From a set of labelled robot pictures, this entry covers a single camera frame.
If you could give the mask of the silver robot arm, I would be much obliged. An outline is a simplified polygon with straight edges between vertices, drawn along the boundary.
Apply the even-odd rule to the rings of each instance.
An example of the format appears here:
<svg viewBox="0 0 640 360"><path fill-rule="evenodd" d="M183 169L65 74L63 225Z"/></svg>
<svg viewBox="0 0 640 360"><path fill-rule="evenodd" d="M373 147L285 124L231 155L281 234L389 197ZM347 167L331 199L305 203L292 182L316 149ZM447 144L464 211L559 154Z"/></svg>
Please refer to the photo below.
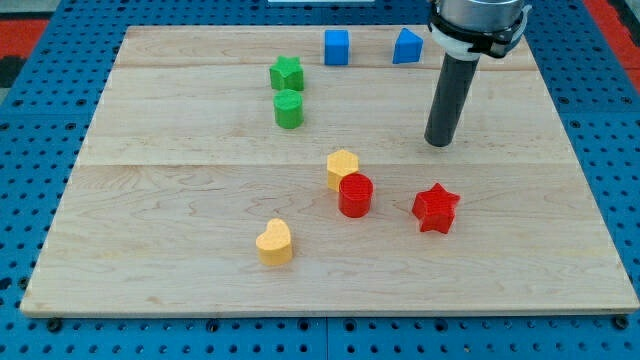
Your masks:
<svg viewBox="0 0 640 360"><path fill-rule="evenodd" d="M532 7L523 0L434 0L429 31L444 58L424 138L451 144L477 65L483 56L505 57L526 28Z"/></svg>

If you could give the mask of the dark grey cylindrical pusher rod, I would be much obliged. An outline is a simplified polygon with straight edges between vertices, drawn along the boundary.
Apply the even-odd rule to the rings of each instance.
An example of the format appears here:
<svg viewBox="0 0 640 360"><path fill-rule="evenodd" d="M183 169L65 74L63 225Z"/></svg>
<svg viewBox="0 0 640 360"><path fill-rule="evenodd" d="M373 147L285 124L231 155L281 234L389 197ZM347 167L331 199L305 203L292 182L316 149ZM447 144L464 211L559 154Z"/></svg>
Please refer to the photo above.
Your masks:
<svg viewBox="0 0 640 360"><path fill-rule="evenodd" d="M430 145L446 147L453 141L478 62L444 56L424 133Z"/></svg>

